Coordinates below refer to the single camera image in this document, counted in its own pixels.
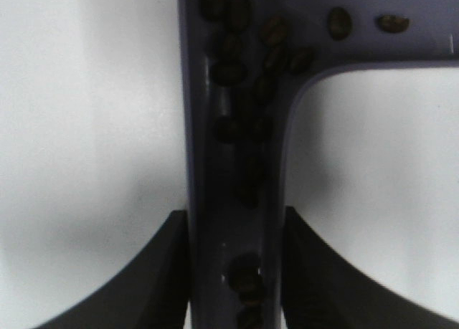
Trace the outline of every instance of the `roasted coffee bean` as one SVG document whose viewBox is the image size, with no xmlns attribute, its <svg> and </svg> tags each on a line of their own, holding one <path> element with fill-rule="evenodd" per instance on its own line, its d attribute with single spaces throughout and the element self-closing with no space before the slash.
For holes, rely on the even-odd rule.
<svg viewBox="0 0 459 329">
<path fill-rule="evenodd" d="M 215 22 L 222 19 L 226 7 L 227 0 L 199 0 L 199 10 L 207 21 Z"/>
<path fill-rule="evenodd" d="M 240 90 L 232 96 L 234 117 L 244 126 L 248 126 L 255 114 L 255 103 L 248 91 Z"/>
<path fill-rule="evenodd" d="M 266 297 L 265 288 L 261 285 L 256 290 L 239 294 L 239 300 L 245 306 L 261 305 Z"/>
<path fill-rule="evenodd" d="M 252 96 L 258 105 L 267 105 L 273 101 L 277 91 L 277 80 L 267 75 L 261 75 L 253 83 Z"/>
<path fill-rule="evenodd" d="M 244 180 L 253 186 L 259 186 L 267 178 L 266 165 L 260 156 L 250 156 L 244 162 Z"/>
<path fill-rule="evenodd" d="M 263 318 L 261 307 L 247 307 L 237 314 L 237 329 L 262 328 Z"/>
<path fill-rule="evenodd" d="M 214 124 L 214 137 L 220 143 L 235 143 L 244 135 L 242 126 L 229 116 L 221 116 Z"/>
<path fill-rule="evenodd" d="M 333 8 L 328 14 L 328 32 L 335 41 L 347 38 L 352 31 L 351 15 L 343 8 Z"/>
<path fill-rule="evenodd" d="M 243 43 L 239 35 L 229 33 L 219 43 L 217 55 L 225 62 L 231 62 L 239 58 L 242 53 Z"/>
<path fill-rule="evenodd" d="M 274 47 L 287 39 L 290 34 L 290 25 L 281 16 L 268 19 L 260 29 L 260 40 L 268 47 Z"/>
<path fill-rule="evenodd" d="M 235 188 L 235 197 L 246 209 L 256 209 L 259 204 L 257 189 L 248 184 Z"/>
<path fill-rule="evenodd" d="M 247 73 L 246 66 L 241 62 L 218 62 L 210 68 L 210 78 L 223 87 L 241 83 Z"/>
<path fill-rule="evenodd" d="M 225 26 L 230 32 L 241 33 L 249 27 L 252 19 L 252 4 L 249 0 L 228 0 Z"/>
<path fill-rule="evenodd" d="M 229 286 L 237 293 L 252 292 L 262 286 L 258 267 L 241 267 L 228 275 Z"/>
<path fill-rule="evenodd" d="M 384 15 L 377 19 L 379 28 L 388 33 L 402 33 L 408 29 L 410 19 L 395 15 Z"/>
<path fill-rule="evenodd" d="M 252 127 L 250 137 L 256 143 L 264 143 L 271 139 L 273 135 L 273 119 L 264 117 L 258 118 Z"/>
<path fill-rule="evenodd" d="M 263 70 L 266 75 L 280 76 L 288 64 L 289 52 L 284 44 L 273 47 L 263 60 Z"/>
<path fill-rule="evenodd" d="M 301 47 L 292 53 L 290 63 L 288 64 L 288 71 L 292 75 L 299 75 L 309 70 L 312 62 L 314 61 L 314 48 Z"/>
</svg>

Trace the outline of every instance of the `black plastic part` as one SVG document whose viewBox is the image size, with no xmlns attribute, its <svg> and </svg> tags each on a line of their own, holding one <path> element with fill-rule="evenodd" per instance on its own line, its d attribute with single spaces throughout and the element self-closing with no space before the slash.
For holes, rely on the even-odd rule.
<svg viewBox="0 0 459 329">
<path fill-rule="evenodd" d="M 289 329 L 457 329 L 459 324 L 396 295 L 332 250 L 288 207 L 282 306 Z"/>
<path fill-rule="evenodd" d="M 186 212 L 175 211 L 110 282 L 37 329 L 182 329 L 189 278 Z"/>
</svg>

